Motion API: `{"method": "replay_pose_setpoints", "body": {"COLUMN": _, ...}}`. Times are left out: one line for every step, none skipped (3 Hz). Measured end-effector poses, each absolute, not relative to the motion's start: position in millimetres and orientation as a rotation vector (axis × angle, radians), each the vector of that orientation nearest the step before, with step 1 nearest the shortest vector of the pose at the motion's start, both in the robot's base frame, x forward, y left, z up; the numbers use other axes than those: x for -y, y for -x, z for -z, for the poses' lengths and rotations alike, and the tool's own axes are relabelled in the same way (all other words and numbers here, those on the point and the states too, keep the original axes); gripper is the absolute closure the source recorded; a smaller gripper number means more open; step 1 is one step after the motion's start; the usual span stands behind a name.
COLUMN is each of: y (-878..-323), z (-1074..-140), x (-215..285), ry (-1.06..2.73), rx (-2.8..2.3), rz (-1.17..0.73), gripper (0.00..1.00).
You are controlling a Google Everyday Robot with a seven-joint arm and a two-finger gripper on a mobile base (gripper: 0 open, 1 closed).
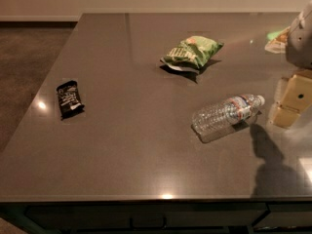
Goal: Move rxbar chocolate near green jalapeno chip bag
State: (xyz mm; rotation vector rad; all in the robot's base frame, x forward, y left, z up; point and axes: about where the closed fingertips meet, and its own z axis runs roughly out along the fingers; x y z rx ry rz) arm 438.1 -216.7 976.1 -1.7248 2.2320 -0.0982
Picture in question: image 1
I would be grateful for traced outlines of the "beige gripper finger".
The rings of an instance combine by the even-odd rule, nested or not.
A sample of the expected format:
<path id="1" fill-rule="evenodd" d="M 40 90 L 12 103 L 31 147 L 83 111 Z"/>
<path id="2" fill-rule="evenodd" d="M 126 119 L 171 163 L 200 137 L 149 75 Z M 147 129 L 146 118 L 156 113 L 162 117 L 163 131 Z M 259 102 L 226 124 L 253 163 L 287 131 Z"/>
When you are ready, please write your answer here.
<path id="1" fill-rule="evenodd" d="M 312 70 L 301 69 L 291 77 L 282 77 L 278 83 L 270 122 L 289 128 L 312 105 Z"/>
<path id="2" fill-rule="evenodd" d="M 290 29 L 286 27 L 283 30 L 270 32 L 267 34 L 268 42 L 264 50 L 272 54 L 284 54 Z"/>

